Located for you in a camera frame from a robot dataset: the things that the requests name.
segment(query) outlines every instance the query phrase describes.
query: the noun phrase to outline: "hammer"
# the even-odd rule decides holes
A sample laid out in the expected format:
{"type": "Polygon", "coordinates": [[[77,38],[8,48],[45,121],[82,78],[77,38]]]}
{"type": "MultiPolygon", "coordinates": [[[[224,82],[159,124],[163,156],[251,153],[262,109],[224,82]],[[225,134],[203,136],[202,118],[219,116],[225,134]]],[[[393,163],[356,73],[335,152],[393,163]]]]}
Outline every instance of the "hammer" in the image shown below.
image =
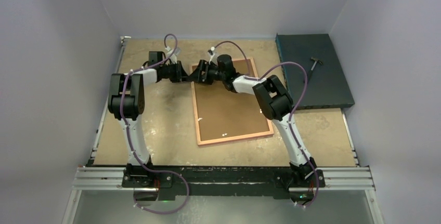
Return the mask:
{"type": "Polygon", "coordinates": [[[308,71],[308,83],[309,83],[309,81],[311,81],[311,77],[313,75],[313,71],[314,71],[314,68],[316,67],[316,64],[319,63],[320,65],[323,65],[323,61],[321,61],[319,59],[311,57],[311,60],[314,61],[314,64],[313,64],[313,67],[311,67],[311,70],[308,71]]]}

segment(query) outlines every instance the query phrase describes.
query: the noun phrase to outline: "wooden table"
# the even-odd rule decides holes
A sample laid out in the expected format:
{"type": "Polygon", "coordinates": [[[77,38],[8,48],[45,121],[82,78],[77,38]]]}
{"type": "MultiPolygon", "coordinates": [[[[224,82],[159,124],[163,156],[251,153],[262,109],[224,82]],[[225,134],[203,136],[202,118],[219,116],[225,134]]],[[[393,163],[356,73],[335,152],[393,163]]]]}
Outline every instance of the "wooden table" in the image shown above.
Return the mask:
{"type": "MultiPolygon", "coordinates": [[[[183,39],[178,46],[178,59],[184,69],[200,59],[221,40],[183,39]]],[[[275,41],[237,40],[245,53],[254,58],[258,75],[279,63],[275,41]]],[[[149,51],[164,51],[161,39],[131,39],[127,43],[119,72],[128,72],[148,60],[149,51]]],[[[238,49],[223,44],[217,49],[233,58],[241,57],[238,49]]],[[[281,69],[275,74],[283,81],[281,69]]],[[[142,125],[147,148],[157,165],[225,165],[225,166],[288,166],[289,159],[283,141],[274,126],[271,138],[236,141],[199,147],[193,116],[189,83],[172,84],[168,80],[145,87],[146,109],[142,125]]],[[[354,157],[340,109],[297,111],[295,121],[307,149],[318,166],[355,166],[354,157]]],[[[96,165],[125,165],[127,148],[123,131],[109,112],[101,132],[96,165]]]]}

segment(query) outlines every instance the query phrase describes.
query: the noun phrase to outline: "hammer head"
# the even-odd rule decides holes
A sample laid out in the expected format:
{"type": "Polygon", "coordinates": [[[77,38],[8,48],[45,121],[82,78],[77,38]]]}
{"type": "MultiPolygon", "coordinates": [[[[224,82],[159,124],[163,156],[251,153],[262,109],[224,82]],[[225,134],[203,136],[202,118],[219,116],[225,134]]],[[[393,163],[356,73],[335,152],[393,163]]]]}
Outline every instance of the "hammer head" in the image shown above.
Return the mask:
{"type": "Polygon", "coordinates": [[[323,61],[321,61],[321,60],[319,60],[317,58],[311,57],[311,60],[314,61],[314,62],[319,63],[320,65],[323,65],[323,61]]]}

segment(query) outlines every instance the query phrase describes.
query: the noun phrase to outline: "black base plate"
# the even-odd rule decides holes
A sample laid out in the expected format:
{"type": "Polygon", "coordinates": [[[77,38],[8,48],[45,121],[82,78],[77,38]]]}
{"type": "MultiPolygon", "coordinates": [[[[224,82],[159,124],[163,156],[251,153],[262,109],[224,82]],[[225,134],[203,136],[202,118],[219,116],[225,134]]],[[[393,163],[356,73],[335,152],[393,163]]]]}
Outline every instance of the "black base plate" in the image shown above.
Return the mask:
{"type": "MultiPolygon", "coordinates": [[[[289,192],[288,188],[310,187],[315,184],[315,176],[311,175],[303,182],[291,180],[290,167],[233,167],[233,166],[154,166],[155,170],[171,170],[181,174],[189,183],[190,195],[205,196],[272,196],[274,199],[292,199],[302,195],[289,192]]],[[[145,188],[154,187],[154,180],[160,182],[159,201],[175,200],[177,195],[185,195],[184,182],[169,173],[155,173],[149,177],[137,171],[132,177],[123,179],[122,187],[145,188]]],[[[320,187],[325,186],[323,172],[317,170],[320,187]]]]}

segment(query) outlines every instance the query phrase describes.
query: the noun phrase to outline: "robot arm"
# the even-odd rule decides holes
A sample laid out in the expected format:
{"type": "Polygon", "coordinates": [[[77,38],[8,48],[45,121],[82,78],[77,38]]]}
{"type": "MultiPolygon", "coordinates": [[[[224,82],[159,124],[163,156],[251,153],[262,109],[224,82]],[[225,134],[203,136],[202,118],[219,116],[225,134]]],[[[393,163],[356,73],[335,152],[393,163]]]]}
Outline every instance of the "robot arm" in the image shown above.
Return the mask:
{"type": "Polygon", "coordinates": [[[256,77],[247,77],[242,75],[233,81],[233,87],[237,93],[246,93],[255,95],[263,115],[272,120],[274,125],[280,132],[283,142],[288,150],[290,163],[295,166],[306,164],[307,161],[300,149],[303,149],[307,157],[311,154],[306,150],[305,145],[300,137],[299,131],[292,120],[294,134],[299,141],[301,148],[297,147],[297,143],[289,130],[289,113],[291,112],[292,99],[283,87],[281,81],[276,76],[270,76],[260,81],[256,77]]]}
{"type": "Polygon", "coordinates": [[[282,136],[288,151],[291,169],[297,180],[305,180],[312,175],[314,171],[308,162],[311,162],[315,169],[317,165],[303,144],[294,118],[291,123],[289,122],[293,100],[280,79],[275,75],[261,80],[242,75],[236,72],[229,55],[220,55],[217,63],[217,79],[224,83],[227,90],[256,96],[263,115],[272,120],[282,136]]]}
{"type": "MultiPolygon", "coordinates": [[[[149,53],[149,65],[162,61],[162,52],[149,53]]],[[[299,131],[294,121],[289,123],[289,115],[292,110],[293,101],[280,79],[276,76],[270,76],[258,80],[254,77],[248,77],[236,72],[233,66],[231,56],[220,55],[217,57],[217,65],[213,62],[201,60],[195,71],[187,75],[182,68],[180,61],[171,62],[170,64],[162,64],[154,69],[145,69],[134,73],[128,79],[127,90],[129,95],[125,96],[123,104],[123,112],[128,121],[127,128],[120,116],[121,93],[123,84],[127,74],[113,74],[111,77],[111,85],[108,99],[108,109],[114,114],[124,131],[124,137],[128,150],[128,168],[137,166],[139,162],[133,156],[132,150],[140,161],[146,166],[152,166],[150,154],[147,150],[144,135],[142,131],[141,115],[144,112],[144,86],[156,83],[161,79],[170,79],[172,83],[177,82],[196,82],[202,84],[212,84],[214,80],[222,81],[225,88],[235,93],[246,93],[255,95],[259,103],[262,113],[266,118],[272,120],[279,130],[283,142],[287,147],[290,166],[293,172],[294,182],[302,182],[313,174],[312,167],[308,164],[311,162],[314,169],[317,168],[314,159],[306,150],[299,131]],[[290,132],[289,125],[293,129],[293,136],[290,132]],[[131,137],[132,147],[128,141],[128,135],[131,137]]]]}

